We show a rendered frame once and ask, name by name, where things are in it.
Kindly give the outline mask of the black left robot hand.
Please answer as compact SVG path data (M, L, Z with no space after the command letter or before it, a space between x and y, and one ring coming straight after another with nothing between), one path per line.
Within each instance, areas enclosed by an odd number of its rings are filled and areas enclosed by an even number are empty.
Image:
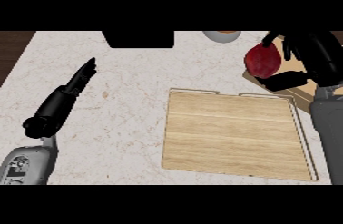
M38 139L50 137L61 130L77 98L96 74L95 58L78 68L67 85L61 85L41 103L35 115L22 123L25 135Z

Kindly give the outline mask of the pale wooden tray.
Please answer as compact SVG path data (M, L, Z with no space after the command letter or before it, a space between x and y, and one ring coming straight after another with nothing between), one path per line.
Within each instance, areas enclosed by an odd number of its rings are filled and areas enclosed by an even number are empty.
M293 97L172 89L161 166L170 170L318 180Z

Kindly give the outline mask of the grey bowl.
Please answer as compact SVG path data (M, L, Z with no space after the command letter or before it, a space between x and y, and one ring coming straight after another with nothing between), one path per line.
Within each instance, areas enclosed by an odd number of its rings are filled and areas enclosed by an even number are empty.
M231 43L241 35L240 31L204 31L206 37L216 43L226 44Z

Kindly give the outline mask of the red pear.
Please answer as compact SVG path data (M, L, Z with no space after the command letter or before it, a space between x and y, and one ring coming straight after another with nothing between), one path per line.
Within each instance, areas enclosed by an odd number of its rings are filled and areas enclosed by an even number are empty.
M251 76L262 79L269 78L281 66L281 56L276 46L271 44L265 47L265 44L259 43L245 54L244 64Z

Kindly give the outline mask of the black appliance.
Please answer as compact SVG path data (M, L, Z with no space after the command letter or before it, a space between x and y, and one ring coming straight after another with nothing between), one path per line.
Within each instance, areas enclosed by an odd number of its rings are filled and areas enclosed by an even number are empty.
M103 31L111 48L172 48L174 46L173 31Z

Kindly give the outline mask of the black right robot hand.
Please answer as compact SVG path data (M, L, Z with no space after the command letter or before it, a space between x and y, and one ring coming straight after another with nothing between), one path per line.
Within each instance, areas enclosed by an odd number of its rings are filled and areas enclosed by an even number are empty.
M343 83L343 46L330 31L271 31L263 39L263 48L282 35L284 60L291 55L303 63L305 71L288 71L262 78L254 76L265 88L275 92L308 84L310 79L321 87Z

